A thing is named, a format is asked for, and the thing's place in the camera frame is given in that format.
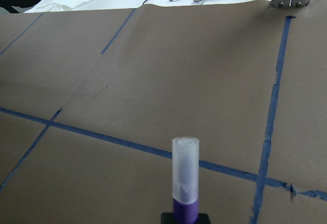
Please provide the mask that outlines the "purple marker pen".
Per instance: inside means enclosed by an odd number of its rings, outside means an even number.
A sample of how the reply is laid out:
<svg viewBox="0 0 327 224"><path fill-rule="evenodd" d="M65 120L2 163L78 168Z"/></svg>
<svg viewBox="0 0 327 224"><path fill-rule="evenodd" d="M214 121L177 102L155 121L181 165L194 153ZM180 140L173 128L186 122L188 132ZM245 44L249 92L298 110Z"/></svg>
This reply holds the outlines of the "purple marker pen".
<svg viewBox="0 0 327 224"><path fill-rule="evenodd" d="M177 223L195 223L198 218L199 139L172 140L173 216Z"/></svg>

